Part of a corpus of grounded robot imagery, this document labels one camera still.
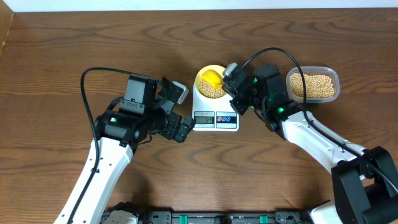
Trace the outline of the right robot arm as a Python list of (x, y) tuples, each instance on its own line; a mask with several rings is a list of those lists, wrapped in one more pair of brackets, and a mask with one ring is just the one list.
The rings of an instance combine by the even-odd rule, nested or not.
[(307, 213), (310, 223), (390, 223), (397, 220), (397, 168), (381, 146), (366, 149), (321, 124), (290, 100), (275, 65), (248, 75), (236, 63), (223, 72), (223, 89), (242, 115), (253, 108), (266, 127), (309, 153), (330, 174), (334, 199)]

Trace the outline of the yellow measuring scoop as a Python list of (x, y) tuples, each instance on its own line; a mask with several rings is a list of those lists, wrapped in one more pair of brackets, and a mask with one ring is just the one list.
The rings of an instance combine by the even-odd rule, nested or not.
[(222, 87), (222, 79), (214, 70), (205, 71), (202, 75), (202, 79), (210, 84), (213, 89), (219, 89)]

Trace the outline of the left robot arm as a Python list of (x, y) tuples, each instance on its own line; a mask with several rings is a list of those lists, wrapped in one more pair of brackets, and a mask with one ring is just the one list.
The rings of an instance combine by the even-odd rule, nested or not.
[(88, 158), (56, 223), (99, 223), (139, 145), (151, 142), (155, 134), (184, 142), (195, 121), (172, 110), (187, 95), (188, 88), (179, 82), (131, 75), (125, 95), (94, 120)]

